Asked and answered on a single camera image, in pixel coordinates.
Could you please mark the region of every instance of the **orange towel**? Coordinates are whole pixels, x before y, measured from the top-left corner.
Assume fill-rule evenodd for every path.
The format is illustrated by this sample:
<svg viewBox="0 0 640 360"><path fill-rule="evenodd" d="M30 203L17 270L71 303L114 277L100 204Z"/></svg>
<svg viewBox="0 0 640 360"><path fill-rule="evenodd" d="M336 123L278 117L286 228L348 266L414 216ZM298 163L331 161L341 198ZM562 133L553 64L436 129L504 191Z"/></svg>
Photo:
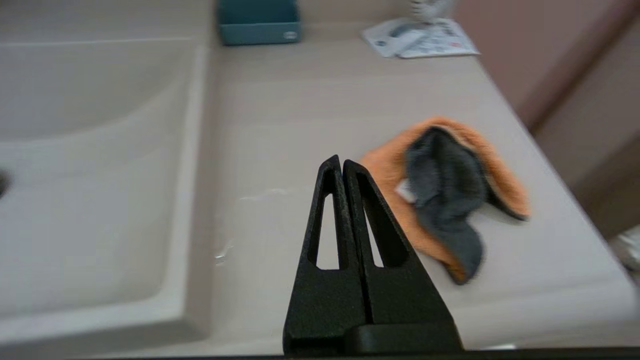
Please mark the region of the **orange towel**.
<svg viewBox="0 0 640 360"><path fill-rule="evenodd" d="M398 184L407 177L405 150L427 129L435 126L447 131L458 143L476 154L483 165L489 186L513 216L526 219L531 210L524 187L500 159L493 146L476 130L454 120L437 117L419 122L365 154L360 163L376 181L409 242L415 249L441 261L449 273L462 282L467 276L458 259L443 243L420 226L413 205L396 193Z"/></svg>

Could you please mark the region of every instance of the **white sink basin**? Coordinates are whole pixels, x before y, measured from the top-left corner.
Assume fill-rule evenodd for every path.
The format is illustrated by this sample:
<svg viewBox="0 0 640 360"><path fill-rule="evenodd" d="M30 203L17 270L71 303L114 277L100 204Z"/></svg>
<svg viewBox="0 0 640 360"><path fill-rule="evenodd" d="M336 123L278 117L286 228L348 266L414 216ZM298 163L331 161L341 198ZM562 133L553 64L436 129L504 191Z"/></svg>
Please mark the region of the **white sink basin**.
<svg viewBox="0 0 640 360"><path fill-rule="evenodd" d="M0 347L204 332L209 291L189 280L209 254L193 212L207 55L179 39L0 47Z"/></svg>

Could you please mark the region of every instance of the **pink wall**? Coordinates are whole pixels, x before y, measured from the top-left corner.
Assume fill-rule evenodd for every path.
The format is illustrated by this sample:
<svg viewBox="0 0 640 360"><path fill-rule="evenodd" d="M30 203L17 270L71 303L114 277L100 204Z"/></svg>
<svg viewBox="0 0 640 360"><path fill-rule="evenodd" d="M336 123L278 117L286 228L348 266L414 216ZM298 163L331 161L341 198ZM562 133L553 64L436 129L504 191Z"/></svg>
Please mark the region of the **pink wall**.
<svg viewBox="0 0 640 360"><path fill-rule="evenodd" d="M635 0L460 0L455 19L531 127L635 5Z"/></svg>

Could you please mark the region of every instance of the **bathroom countertop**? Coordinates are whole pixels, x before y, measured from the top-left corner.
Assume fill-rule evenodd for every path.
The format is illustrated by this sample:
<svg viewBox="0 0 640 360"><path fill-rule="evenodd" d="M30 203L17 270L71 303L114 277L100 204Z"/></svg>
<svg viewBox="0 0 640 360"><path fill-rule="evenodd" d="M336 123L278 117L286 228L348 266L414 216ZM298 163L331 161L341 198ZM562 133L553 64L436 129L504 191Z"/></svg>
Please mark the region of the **bathroom countertop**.
<svg viewBox="0 0 640 360"><path fill-rule="evenodd" d="M478 60L384 59L359 38L366 26L316 26L300 44L223 50L211 119L211 335L109 356L281 354L318 166L333 154L357 160L435 115L484 134L531 198L526 223L489 206L472 215L486 258L471 283L453 284L420 256L464 346L531 346L634 314L633 286Z"/></svg>

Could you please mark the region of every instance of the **towel tag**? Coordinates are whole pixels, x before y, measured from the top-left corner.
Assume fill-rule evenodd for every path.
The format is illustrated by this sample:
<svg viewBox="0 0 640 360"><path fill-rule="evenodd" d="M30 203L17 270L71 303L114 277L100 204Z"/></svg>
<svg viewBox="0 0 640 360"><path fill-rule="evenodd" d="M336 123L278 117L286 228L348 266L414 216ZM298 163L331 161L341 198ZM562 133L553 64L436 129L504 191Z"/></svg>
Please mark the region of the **towel tag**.
<svg viewBox="0 0 640 360"><path fill-rule="evenodd" d="M396 187L396 192L400 197L404 199L404 201L409 204L415 204L416 198L411 190L411 185L409 184L409 179L402 180L398 186Z"/></svg>

